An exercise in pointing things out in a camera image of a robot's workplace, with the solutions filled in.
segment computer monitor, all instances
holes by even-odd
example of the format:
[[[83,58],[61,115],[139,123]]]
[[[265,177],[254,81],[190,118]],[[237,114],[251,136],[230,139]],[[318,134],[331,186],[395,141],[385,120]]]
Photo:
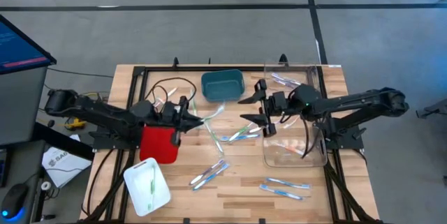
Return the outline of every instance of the computer monitor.
[[[0,75],[56,64],[56,59],[0,15]]]

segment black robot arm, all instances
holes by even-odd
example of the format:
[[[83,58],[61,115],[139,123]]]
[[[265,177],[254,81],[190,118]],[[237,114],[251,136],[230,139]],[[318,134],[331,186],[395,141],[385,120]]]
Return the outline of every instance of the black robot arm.
[[[187,132],[203,124],[201,118],[188,113],[189,102],[185,96],[176,105],[167,101],[161,112],[147,100],[140,101],[129,110],[108,105],[73,90],[50,90],[45,112],[55,117],[77,117],[110,130],[120,140],[138,146],[144,126],[174,128]]]
[[[398,117],[404,114],[409,106],[405,103],[405,95],[391,88],[369,90],[360,94],[337,98],[321,98],[321,94],[312,86],[301,84],[286,97],[283,91],[275,92],[267,97],[265,80],[255,85],[252,97],[239,101],[241,104],[261,102],[260,114],[243,114],[241,117],[264,127],[264,136],[276,133],[271,116],[300,115],[307,121],[324,119],[331,112],[357,110],[337,121],[337,131],[357,126],[378,116]]]

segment wooden table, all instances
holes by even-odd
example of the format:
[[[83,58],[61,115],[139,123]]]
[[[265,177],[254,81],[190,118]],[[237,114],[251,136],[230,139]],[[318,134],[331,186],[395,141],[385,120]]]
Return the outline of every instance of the wooden table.
[[[126,107],[131,83],[133,65],[119,65],[115,72],[109,104]],[[347,95],[342,68],[339,66],[322,66],[325,87],[328,97]],[[243,72],[246,91],[243,98],[254,92],[254,84],[264,77],[264,72]],[[199,116],[206,116],[216,110],[219,104],[206,102],[200,88],[200,77],[203,72],[151,72],[147,82],[147,90],[157,80],[181,76],[191,80],[198,89],[195,97]],[[305,82],[302,73],[284,73]],[[178,101],[181,95],[189,97],[190,84],[175,80],[162,84],[168,91],[174,87],[178,90],[170,97]],[[225,112],[211,120],[211,127],[218,135],[232,135],[236,130],[246,126],[248,121],[239,117],[244,113],[256,113],[259,103],[255,105],[238,105],[227,103]],[[294,125],[298,135],[304,136],[303,124],[300,121]],[[328,192],[322,167],[306,168],[271,168],[263,160],[263,139],[257,138],[236,142],[223,146],[230,167],[203,189],[193,192],[188,183],[203,170],[216,163],[217,151],[209,133],[204,128],[197,128],[182,136],[182,146],[179,148],[177,161],[170,165],[162,165],[161,169],[169,185],[172,200],[164,207],[145,217],[136,215],[129,198],[126,212],[126,223],[182,223],[184,218],[190,218],[192,223],[257,223],[259,218],[265,218],[268,223],[332,223]],[[84,206],[87,206],[87,195],[99,163],[107,150],[99,151],[91,169],[91,176]],[[116,151],[110,155],[99,172],[94,185],[91,205],[94,208],[109,190],[115,165]],[[369,182],[369,176],[364,160],[357,153],[341,150],[342,165],[346,184],[363,209],[373,218],[379,218],[374,196]],[[138,152],[135,163],[140,162]],[[260,190],[259,184],[266,177],[274,177],[295,183],[312,185],[310,191],[298,191],[301,195],[310,196],[303,201]],[[121,203],[121,192],[115,198],[112,218],[118,217]],[[340,218],[343,218],[342,204],[337,189],[337,203]]]

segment white tray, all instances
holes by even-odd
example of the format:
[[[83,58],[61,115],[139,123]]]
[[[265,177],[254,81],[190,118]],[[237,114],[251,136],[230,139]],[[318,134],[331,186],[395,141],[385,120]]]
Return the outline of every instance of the white tray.
[[[152,168],[155,169],[153,206],[150,190]],[[124,172],[124,180],[138,216],[146,216],[170,201],[169,187],[159,164],[153,158],[148,158],[127,169]]]

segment transparent container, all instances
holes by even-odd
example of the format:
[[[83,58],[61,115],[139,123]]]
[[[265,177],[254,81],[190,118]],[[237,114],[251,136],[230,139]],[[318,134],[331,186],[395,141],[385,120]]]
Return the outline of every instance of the transparent container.
[[[287,97],[297,87],[293,83],[309,84],[317,90],[320,89],[316,66],[266,64],[264,78],[267,83],[268,96],[274,92],[284,91]],[[294,82],[284,84],[280,80],[281,78],[294,80]],[[283,124],[279,123],[280,119],[281,117],[271,118],[272,123],[275,123],[277,134],[263,138],[263,155],[267,166],[320,167],[328,162],[323,134],[312,122],[304,123],[298,115],[292,116]],[[302,158],[307,140],[307,148],[311,149],[312,145],[314,148]]]

